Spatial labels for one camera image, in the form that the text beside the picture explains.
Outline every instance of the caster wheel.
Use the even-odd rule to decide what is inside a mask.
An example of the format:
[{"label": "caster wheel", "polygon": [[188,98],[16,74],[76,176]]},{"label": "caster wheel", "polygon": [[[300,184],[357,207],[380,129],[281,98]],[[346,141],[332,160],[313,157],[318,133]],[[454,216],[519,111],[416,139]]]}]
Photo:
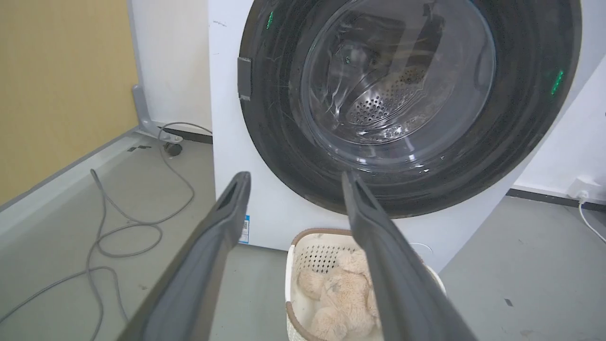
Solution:
[{"label": "caster wheel", "polygon": [[166,142],[164,144],[164,150],[171,156],[171,157],[175,157],[179,154],[181,154],[181,151],[183,150],[183,147],[181,147],[180,144],[173,144],[170,142]]}]

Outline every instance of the power outlet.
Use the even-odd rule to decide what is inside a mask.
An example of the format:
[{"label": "power outlet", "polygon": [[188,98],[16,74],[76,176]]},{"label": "power outlet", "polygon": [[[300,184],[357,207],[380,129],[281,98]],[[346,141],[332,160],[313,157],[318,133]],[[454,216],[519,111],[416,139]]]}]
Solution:
[{"label": "power outlet", "polygon": [[603,201],[604,188],[599,183],[593,181],[590,177],[584,175],[574,179],[567,194],[571,198],[583,201]]}]

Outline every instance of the black baseboard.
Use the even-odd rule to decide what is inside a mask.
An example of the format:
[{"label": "black baseboard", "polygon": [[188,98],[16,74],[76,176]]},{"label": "black baseboard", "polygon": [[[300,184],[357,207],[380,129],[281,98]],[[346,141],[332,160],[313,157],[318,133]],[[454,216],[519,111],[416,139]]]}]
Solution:
[{"label": "black baseboard", "polygon": [[183,130],[174,130],[171,128],[165,128],[164,130],[168,133],[183,137],[183,140],[206,143],[206,144],[213,144],[212,136],[198,134],[198,133],[184,132]]},{"label": "black baseboard", "polygon": [[[579,200],[575,200],[575,199],[571,199],[571,198],[554,197],[552,195],[545,195],[545,194],[539,194],[539,193],[533,193],[533,192],[520,191],[519,189],[510,189],[507,192],[507,196],[514,197],[514,198],[529,199],[529,200],[534,200],[534,201],[541,201],[544,203],[550,203],[550,204],[556,204],[556,205],[562,205],[562,206],[568,206],[568,207],[574,207],[574,208],[579,206]],[[583,209],[588,209],[591,211],[598,211],[598,212],[606,212],[606,205],[585,203],[585,204],[583,204]]]}]

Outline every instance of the door glass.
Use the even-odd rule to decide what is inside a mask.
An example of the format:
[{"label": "door glass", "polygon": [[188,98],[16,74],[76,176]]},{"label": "door glass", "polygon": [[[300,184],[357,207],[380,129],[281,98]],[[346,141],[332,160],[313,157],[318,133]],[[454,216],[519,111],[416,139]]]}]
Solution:
[{"label": "door glass", "polygon": [[303,117],[350,166],[423,168],[473,124],[494,68],[492,36],[469,1],[350,1],[307,54]]}]

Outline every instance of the white wall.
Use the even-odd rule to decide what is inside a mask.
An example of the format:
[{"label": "white wall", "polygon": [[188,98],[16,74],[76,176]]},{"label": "white wall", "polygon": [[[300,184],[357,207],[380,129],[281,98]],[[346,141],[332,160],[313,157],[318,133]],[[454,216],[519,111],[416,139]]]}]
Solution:
[{"label": "white wall", "polygon": [[606,1],[581,4],[581,55],[564,115],[515,182],[516,189],[565,197],[579,175],[606,186]]},{"label": "white wall", "polygon": [[[132,0],[151,119],[211,129],[207,0]],[[182,129],[205,133],[197,128]]]}]

